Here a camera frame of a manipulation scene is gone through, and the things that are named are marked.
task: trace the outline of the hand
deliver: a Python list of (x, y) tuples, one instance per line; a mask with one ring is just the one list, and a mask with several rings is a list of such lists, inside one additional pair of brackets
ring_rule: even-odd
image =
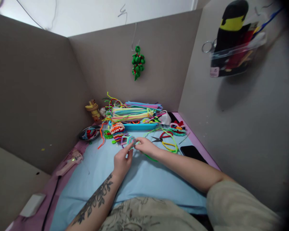
[(121, 149), (113, 158), (114, 169), (112, 173), (122, 180), (132, 165), (133, 149), (130, 150), (130, 148), (133, 145), (134, 143), (130, 143), (125, 148)]
[(136, 139), (136, 141), (139, 141), (140, 144), (136, 145), (135, 149), (143, 152), (144, 154), (147, 154), (148, 156), (150, 156), (152, 158), (155, 158), (157, 153), (160, 150), (160, 148), (158, 148), (156, 145), (154, 145), (147, 138), (138, 137)]

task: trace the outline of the red scissors handle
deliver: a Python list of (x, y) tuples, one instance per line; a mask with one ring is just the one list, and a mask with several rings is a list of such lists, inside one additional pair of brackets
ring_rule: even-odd
[(167, 134), (167, 133), (163, 132), (163, 133), (161, 134), (160, 138), (167, 138), (167, 137), (171, 137), (171, 136), (169, 136), (169, 135), (167, 135), (167, 136), (163, 136), (163, 134)]

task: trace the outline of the pink sticker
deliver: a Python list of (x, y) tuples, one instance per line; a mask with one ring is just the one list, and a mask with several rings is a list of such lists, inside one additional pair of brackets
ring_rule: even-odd
[(210, 76), (211, 77), (218, 77), (219, 76), (219, 67), (211, 67)]

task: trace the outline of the green pipe cleaner figure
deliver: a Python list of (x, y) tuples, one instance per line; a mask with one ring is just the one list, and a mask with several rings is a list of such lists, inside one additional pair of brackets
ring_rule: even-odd
[(136, 46), (135, 51), (136, 53), (132, 55), (133, 57), (132, 64), (134, 65), (132, 73), (135, 76), (136, 81), (140, 77), (140, 72), (144, 70), (145, 57), (144, 55), (139, 53), (140, 46)]

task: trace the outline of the black cable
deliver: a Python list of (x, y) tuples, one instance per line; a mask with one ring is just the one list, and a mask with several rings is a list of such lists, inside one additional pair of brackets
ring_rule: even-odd
[[(24, 11), (28, 14), (28, 12), (25, 10), (25, 8), (22, 6), (22, 4), (19, 2), (19, 0), (16, 0), (19, 4), (20, 4), (20, 6), (24, 9)], [(41, 27), (31, 16), (30, 16), (30, 14), (28, 14), (28, 16), (39, 26), (39, 27)]]
[(54, 190), (54, 193), (53, 193), (51, 202), (50, 202), (50, 204), (49, 204), (49, 206), (48, 206), (47, 212), (46, 212), (45, 217), (44, 217), (44, 221), (43, 221), (43, 225), (42, 225), (42, 231), (44, 231), (45, 224), (46, 224), (46, 220), (47, 220), (47, 215), (48, 215), (48, 212), (49, 212), (49, 210), (50, 210), (50, 208), (51, 208), (51, 205), (52, 205), (52, 202), (53, 202), (55, 193), (56, 193), (56, 191), (57, 191), (57, 187), (58, 187), (58, 183), (59, 183), (60, 178), (61, 178), (61, 176), (58, 176), (57, 183), (56, 183), (56, 187), (55, 187), (55, 190)]

